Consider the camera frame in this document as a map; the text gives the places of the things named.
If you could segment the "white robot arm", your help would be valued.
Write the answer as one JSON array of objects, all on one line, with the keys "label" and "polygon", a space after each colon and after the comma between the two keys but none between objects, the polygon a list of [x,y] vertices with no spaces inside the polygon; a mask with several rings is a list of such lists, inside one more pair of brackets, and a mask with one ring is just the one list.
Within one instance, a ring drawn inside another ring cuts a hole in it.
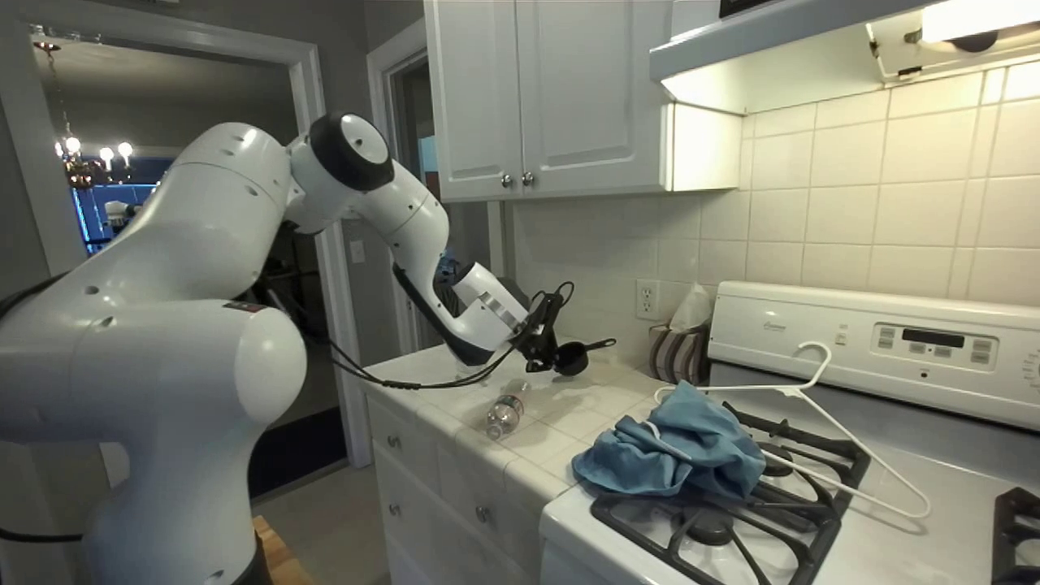
[{"label": "white robot arm", "polygon": [[289,144],[252,124],[206,129],[113,243],[4,307],[0,434],[130,460],[81,536],[90,585],[259,582],[247,464],[310,358],[294,320],[244,293],[280,227],[320,234],[347,215],[388,241],[396,282],[459,360],[545,348],[559,303],[481,263],[452,272],[442,202],[365,117],[324,114]]}]

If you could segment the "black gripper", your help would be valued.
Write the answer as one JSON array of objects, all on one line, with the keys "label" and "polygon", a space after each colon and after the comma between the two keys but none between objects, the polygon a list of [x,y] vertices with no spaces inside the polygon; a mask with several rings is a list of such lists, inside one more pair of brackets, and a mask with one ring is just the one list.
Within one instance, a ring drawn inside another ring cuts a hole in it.
[{"label": "black gripper", "polygon": [[557,320],[568,307],[575,282],[567,281],[553,293],[537,293],[531,317],[514,329],[511,346],[525,354],[526,371],[575,371],[575,350],[557,338]]}]

